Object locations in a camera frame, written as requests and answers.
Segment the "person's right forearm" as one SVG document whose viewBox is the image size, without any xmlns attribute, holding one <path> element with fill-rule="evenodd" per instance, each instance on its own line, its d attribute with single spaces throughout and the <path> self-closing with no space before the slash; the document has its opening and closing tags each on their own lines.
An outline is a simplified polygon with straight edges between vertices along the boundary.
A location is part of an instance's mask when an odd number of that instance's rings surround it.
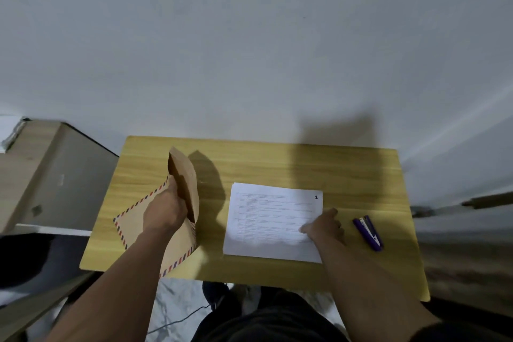
<svg viewBox="0 0 513 342">
<path fill-rule="evenodd" d="M 409 342 L 440 323 L 385 269 L 337 237 L 311 235 L 352 342 Z"/>
</svg>

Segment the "person's left hand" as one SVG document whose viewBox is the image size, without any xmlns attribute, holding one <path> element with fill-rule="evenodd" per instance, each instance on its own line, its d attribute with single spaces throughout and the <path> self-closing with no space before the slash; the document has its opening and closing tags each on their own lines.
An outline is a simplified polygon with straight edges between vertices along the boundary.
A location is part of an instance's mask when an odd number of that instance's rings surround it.
<svg viewBox="0 0 513 342">
<path fill-rule="evenodd" d="M 167 198 L 162 190 L 149 203 L 143 215 L 143 232 L 161 232 L 172 236 L 187 217 L 187 205 L 181 198 Z"/>
</svg>

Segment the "purple stapler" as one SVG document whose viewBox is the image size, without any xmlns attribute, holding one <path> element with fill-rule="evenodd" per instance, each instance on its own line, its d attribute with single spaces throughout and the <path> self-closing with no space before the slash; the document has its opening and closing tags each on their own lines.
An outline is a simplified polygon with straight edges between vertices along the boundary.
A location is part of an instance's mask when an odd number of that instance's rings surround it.
<svg viewBox="0 0 513 342">
<path fill-rule="evenodd" d="M 359 231 L 363 240 L 373 251 L 381 252 L 384 249 L 384 244 L 369 215 L 365 215 L 360 218 L 354 218 L 352 222 L 356 229 Z"/>
</svg>

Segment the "person's right hand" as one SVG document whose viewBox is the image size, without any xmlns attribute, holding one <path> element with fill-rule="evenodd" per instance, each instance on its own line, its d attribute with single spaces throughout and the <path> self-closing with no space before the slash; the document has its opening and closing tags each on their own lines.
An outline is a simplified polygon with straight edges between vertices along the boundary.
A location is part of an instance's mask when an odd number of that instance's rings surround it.
<svg viewBox="0 0 513 342">
<path fill-rule="evenodd" d="M 343 245 L 345 242 L 345 231 L 342 224 L 337 220 L 338 211 L 336 208 L 325 209 L 317 218 L 312 221 L 315 229 L 313 234 L 305 234 L 318 246 L 321 242 L 336 241 Z"/>
</svg>

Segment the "brown striped-border envelope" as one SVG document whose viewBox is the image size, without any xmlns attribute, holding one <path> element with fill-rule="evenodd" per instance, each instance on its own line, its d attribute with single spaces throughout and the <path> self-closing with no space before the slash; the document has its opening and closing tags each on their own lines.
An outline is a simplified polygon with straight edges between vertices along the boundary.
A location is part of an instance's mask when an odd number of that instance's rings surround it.
<svg viewBox="0 0 513 342">
<path fill-rule="evenodd" d="M 169 188 L 171 177 L 176 181 L 178 196 L 185 201 L 188 214 L 166 247 L 160 267 L 160 278 L 170 274 L 198 247 L 196 223 L 200 211 L 200 198 L 196 171 L 191 160 L 176 147 L 172 147 L 169 151 L 168 175 L 164 183 L 113 218 L 123 247 L 127 250 L 143 231 L 143 216 L 148 205 L 158 194 Z"/>
</svg>

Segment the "person's left forearm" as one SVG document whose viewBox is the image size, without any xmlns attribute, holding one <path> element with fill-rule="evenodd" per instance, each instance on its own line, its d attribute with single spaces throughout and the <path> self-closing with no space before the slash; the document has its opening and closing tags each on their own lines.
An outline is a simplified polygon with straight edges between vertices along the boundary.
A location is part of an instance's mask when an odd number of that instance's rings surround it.
<svg viewBox="0 0 513 342">
<path fill-rule="evenodd" d="M 45 342 L 144 342 L 160 266 L 175 230 L 144 229 L 52 328 Z"/>
</svg>

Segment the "black bag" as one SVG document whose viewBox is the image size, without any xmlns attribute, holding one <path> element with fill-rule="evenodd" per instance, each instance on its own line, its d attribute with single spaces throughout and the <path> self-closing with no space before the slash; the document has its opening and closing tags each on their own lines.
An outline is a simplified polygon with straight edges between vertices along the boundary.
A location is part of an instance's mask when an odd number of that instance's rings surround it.
<svg viewBox="0 0 513 342">
<path fill-rule="evenodd" d="M 19 286 L 37 276 L 44 266 L 55 235 L 0 236 L 0 290 Z"/>
</svg>

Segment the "black trousers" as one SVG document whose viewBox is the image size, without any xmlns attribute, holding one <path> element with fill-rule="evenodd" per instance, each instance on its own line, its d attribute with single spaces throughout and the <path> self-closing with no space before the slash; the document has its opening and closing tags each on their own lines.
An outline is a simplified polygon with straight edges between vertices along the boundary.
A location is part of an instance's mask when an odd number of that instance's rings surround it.
<svg viewBox="0 0 513 342">
<path fill-rule="evenodd" d="M 230 290 L 199 324 L 191 342 L 349 342 L 299 294 L 262 287 L 258 308 L 243 315 Z"/>
</svg>

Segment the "black shoe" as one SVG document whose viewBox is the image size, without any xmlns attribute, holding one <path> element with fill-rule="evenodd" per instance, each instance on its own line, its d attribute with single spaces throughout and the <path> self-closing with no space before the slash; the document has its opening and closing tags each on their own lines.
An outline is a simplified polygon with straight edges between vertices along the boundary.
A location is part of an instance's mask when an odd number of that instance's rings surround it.
<svg viewBox="0 0 513 342">
<path fill-rule="evenodd" d="M 230 288 L 223 282 L 203 281 L 202 292 L 210 309 L 214 311 L 222 299 L 230 293 Z"/>
</svg>

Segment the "black shirt sleeve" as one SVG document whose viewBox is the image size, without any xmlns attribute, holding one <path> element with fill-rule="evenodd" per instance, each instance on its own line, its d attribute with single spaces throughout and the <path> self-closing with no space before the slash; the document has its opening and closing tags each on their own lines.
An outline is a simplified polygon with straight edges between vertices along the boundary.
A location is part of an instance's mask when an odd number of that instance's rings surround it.
<svg viewBox="0 0 513 342">
<path fill-rule="evenodd" d="M 441 321 L 420 329 L 409 342 L 513 342 L 513 338 L 481 326 Z"/>
</svg>

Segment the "white printed paper sheets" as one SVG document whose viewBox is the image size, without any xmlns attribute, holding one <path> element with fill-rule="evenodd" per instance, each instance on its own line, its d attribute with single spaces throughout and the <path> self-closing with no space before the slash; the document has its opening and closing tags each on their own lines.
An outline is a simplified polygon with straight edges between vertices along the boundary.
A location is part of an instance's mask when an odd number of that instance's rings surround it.
<svg viewBox="0 0 513 342">
<path fill-rule="evenodd" d="M 234 183 L 223 254 L 321 263 L 314 243 L 300 232 L 323 212 L 323 192 Z"/>
</svg>

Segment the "grey wooden cabinet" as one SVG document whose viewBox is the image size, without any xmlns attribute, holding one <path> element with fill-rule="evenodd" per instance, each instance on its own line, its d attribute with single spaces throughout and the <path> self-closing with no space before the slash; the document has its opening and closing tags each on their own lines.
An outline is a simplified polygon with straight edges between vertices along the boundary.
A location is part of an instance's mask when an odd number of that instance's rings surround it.
<svg viewBox="0 0 513 342">
<path fill-rule="evenodd" d="M 68 124 L 25 121 L 0 153 L 0 236 L 89 237 L 118 160 Z"/>
</svg>

